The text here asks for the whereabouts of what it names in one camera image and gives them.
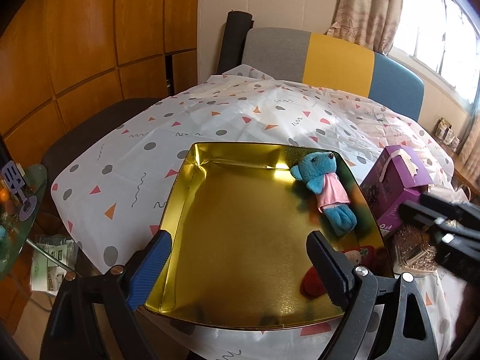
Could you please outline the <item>beige patterned curtain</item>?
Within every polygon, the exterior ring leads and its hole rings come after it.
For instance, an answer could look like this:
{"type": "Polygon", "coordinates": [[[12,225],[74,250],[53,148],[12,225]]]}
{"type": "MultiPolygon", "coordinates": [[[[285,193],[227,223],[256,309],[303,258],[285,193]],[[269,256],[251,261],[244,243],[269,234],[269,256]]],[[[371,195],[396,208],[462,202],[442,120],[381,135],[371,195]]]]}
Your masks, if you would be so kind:
{"type": "Polygon", "coordinates": [[[388,55],[399,27],[403,0],[339,0],[327,34],[388,55]]]}

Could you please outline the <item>red plush toy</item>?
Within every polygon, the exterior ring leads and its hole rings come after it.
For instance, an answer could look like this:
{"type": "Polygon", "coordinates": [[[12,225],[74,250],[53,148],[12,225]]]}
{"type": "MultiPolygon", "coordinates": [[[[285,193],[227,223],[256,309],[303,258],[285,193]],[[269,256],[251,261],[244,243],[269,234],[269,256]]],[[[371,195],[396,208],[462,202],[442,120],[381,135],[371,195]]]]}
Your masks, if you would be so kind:
{"type": "MultiPolygon", "coordinates": [[[[343,250],[343,254],[354,267],[362,265],[371,268],[377,257],[377,251],[371,245],[343,250]]],[[[326,268],[318,270],[314,266],[310,267],[300,284],[300,293],[310,300],[326,295],[329,292],[325,282],[327,277],[328,270],[326,268]]]]}

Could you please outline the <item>blue teddy bear pink dress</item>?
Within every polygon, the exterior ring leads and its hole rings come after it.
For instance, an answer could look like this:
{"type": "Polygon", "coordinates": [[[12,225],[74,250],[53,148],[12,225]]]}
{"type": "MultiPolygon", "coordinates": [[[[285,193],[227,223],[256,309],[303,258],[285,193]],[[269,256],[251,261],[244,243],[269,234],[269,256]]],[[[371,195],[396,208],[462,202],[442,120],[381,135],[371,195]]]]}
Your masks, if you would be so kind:
{"type": "Polygon", "coordinates": [[[315,194],[318,211],[329,221],[335,235],[342,237],[355,228],[357,219],[336,171],[333,152],[307,154],[289,170],[295,180],[303,182],[315,194]]]}

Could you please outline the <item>patterned white tablecloth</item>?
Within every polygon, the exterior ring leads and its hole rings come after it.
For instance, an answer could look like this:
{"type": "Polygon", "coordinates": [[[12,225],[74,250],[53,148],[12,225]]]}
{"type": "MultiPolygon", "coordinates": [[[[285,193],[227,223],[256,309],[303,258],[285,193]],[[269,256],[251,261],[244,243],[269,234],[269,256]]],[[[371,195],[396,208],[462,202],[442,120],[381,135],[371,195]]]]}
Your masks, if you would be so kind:
{"type": "Polygon", "coordinates": [[[333,152],[336,160],[345,158],[359,187],[387,146],[413,148],[431,185],[449,187],[454,169],[452,158],[413,119],[366,97],[276,80],[247,65],[151,102],[128,119],[116,120],[108,111],[96,121],[78,145],[68,143],[67,152],[55,160],[60,171],[51,196],[100,276],[64,281],[52,328],[65,332],[66,322],[80,322],[91,302],[102,302],[118,345],[130,359],[152,354],[134,325],[137,310],[205,359],[317,359],[340,325],[343,311],[275,330],[193,324],[153,313],[146,303],[131,311],[129,277],[140,252],[162,230],[176,175],[193,144],[262,143],[303,147],[306,155],[333,152]]]}

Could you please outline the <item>black rolled mat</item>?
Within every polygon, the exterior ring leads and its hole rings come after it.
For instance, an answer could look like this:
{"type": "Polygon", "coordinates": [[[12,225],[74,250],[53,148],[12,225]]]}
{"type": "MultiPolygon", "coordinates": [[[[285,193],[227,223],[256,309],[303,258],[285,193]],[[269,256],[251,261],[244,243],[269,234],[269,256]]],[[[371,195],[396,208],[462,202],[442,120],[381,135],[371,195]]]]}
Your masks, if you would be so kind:
{"type": "Polygon", "coordinates": [[[247,33],[253,27],[252,14],[231,10],[227,15],[216,73],[222,74],[239,66],[245,47],[247,33]]]}

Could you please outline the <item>grey yellow blue sofa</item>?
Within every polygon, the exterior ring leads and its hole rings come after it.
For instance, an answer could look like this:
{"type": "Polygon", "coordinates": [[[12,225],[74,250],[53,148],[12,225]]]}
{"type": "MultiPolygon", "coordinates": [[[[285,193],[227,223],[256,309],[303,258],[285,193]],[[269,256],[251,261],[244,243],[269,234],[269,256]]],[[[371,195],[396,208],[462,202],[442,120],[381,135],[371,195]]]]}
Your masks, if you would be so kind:
{"type": "Polygon", "coordinates": [[[320,33],[292,28],[248,31],[241,62],[276,80],[337,89],[419,120],[421,78],[393,59],[320,33]]]}

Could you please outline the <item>window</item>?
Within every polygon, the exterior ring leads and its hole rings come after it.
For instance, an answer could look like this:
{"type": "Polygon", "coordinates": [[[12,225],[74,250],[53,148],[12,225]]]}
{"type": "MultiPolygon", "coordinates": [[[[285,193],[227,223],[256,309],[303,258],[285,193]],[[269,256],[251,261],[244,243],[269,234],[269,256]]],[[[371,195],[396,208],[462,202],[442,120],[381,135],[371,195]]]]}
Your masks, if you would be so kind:
{"type": "Polygon", "coordinates": [[[430,69],[469,104],[479,86],[479,35],[454,0],[403,0],[393,47],[430,69]]]}

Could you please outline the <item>ornate gold tissue box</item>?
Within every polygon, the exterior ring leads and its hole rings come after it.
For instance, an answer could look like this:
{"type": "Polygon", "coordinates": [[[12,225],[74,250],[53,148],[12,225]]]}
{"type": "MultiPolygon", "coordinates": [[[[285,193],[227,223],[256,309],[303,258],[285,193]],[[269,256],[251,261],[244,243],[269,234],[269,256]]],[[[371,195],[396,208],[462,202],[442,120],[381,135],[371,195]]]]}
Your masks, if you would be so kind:
{"type": "Polygon", "coordinates": [[[393,236],[393,271],[395,274],[408,272],[417,277],[433,274],[438,268],[436,252],[426,233],[404,225],[393,236]]]}

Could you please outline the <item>round glass side table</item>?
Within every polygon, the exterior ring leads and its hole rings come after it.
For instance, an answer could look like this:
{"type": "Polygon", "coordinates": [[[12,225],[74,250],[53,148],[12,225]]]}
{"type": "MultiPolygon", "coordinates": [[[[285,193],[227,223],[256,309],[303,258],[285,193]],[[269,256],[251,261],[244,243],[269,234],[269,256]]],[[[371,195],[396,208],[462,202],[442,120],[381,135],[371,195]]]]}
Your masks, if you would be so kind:
{"type": "Polygon", "coordinates": [[[29,245],[56,266],[73,272],[73,268],[29,238],[47,190],[47,170],[41,164],[34,164],[24,172],[24,175],[20,174],[18,166],[12,161],[1,170],[1,177],[10,190],[10,201],[13,204],[12,214],[8,211],[1,214],[1,228],[5,229],[1,238],[1,280],[11,272],[25,245],[29,245]]]}

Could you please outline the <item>gold metal tin tray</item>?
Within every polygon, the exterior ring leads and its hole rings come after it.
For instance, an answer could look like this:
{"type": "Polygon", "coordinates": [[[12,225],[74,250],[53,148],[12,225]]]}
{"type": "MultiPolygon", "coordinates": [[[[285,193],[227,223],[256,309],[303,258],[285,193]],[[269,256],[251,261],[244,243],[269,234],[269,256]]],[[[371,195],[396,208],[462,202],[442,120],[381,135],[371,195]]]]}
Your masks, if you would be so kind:
{"type": "Polygon", "coordinates": [[[377,223],[345,158],[337,159],[358,223],[336,236],[315,195],[290,168],[303,147],[202,142],[190,147],[160,223],[172,252],[145,302],[148,311],[213,328],[298,328],[341,314],[327,296],[308,299],[300,285],[311,261],[308,234],[335,250],[371,247],[368,268],[392,273],[377,223]]]}

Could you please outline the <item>white paper bag on floor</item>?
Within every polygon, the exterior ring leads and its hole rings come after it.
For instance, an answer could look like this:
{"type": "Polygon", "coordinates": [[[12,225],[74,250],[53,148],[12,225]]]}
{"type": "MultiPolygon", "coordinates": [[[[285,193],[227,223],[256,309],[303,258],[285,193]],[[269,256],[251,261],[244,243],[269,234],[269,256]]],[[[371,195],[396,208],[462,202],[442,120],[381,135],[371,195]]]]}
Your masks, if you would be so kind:
{"type": "Polygon", "coordinates": [[[33,242],[30,287],[34,292],[55,296],[69,272],[57,262],[75,268],[78,247],[66,236],[36,236],[33,242]]]}

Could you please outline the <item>purple cardboard box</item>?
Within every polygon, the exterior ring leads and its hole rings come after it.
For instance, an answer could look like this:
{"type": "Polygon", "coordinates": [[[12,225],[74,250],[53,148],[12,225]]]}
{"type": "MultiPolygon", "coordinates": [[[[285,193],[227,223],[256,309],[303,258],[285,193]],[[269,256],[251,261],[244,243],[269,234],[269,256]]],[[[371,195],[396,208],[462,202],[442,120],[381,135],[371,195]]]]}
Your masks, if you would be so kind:
{"type": "Polygon", "coordinates": [[[389,145],[383,149],[360,188],[383,236],[402,226],[401,203],[417,203],[433,180],[413,148],[389,145]]]}

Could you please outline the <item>wooden cabinet wall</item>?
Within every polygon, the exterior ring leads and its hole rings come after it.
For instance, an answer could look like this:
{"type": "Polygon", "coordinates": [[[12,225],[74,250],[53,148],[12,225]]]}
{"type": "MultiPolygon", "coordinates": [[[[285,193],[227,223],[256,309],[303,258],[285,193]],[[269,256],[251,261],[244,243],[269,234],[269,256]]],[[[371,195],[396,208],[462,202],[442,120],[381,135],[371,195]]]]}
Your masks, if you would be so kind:
{"type": "Polygon", "coordinates": [[[1,136],[38,163],[128,98],[197,84],[198,0],[26,0],[1,36],[1,136]]]}

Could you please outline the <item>packets on window sill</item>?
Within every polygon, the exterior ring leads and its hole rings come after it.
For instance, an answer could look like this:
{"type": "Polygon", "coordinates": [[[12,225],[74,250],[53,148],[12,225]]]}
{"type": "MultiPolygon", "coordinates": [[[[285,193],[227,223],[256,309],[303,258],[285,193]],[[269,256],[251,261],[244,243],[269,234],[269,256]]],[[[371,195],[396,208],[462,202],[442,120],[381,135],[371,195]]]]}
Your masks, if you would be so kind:
{"type": "Polygon", "coordinates": [[[440,118],[435,126],[434,137],[440,144],[456,152],[460,144],[458,136],[453,132],[452,125],[444,118],[440,118]]]}

